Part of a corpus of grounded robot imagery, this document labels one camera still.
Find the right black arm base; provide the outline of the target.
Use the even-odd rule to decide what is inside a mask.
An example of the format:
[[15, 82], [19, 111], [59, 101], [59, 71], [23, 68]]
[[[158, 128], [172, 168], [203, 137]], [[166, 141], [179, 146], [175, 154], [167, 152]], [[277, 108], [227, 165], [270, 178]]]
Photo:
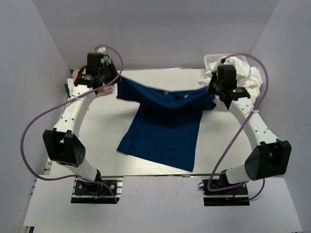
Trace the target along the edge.
[[202, 180], [198, 188], [203, 191], [203, 201], [205, 207], [224, 206], [249, 206], [249, 196], [247, 186], [243, 186], [218, 192], [211, 192], [207, 188], [208, 180]]

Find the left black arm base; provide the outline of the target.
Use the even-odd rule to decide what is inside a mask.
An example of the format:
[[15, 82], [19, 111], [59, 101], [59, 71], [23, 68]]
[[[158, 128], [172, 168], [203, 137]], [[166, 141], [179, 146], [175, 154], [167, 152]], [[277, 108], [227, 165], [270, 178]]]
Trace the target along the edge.
[[[121, 197], [122, 178], [102, 178], [102, 182], [111, 189], [116, 199], [119, 200]], [[79, 204], [116, 204], [107, 187], [101, 184], [87, 183], [79, 179], [75, 179], [70, 202]]]

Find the blue t-shirt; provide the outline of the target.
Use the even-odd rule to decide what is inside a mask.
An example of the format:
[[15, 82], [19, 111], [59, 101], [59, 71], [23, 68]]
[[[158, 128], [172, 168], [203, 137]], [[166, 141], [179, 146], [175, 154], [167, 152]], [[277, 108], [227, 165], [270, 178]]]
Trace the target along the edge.
[[117, 98], [139, 103], [117, 151], [148, 161], [193, 171], [203, 111], [216, 107], [206, 88], [168, 91], [128, 78], [117, 83]]

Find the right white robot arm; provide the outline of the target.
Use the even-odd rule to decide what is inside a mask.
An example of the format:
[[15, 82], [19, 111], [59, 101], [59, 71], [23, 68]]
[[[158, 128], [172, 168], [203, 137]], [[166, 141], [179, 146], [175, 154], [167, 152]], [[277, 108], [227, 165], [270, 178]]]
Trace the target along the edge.
[[208, 191], [229, 194], [249, 181], [284, 175], [292, 146], [288, 141], [281, 141], [268, 129], [253, 105], [250, 94], [244, 87], [237, 86], [235, 67], [219, 65], [212, 73], [207, 90], [217, 95], [238, 120], [241, 126], [236, 134], [245, 132], [252, 149], [242, 165], [221, 172], [215, 188], [209, 179]]

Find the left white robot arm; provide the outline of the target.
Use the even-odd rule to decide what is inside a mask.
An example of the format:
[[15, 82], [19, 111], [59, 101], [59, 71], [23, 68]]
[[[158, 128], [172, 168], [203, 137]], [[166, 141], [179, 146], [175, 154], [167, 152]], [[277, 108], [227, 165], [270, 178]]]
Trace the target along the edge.
[[86, 188], [93, 194], [102, 190], [99, 174], [85, 158], [86, 149], [79, 132], [86, 112], [103, 84], [117, 76], [117, 70], [104, 48], [87, 55], [87, 65], [79, 70], [64, 112], [53, 129], [45, 130], [43, 141], [49, 159], [87, 180]]

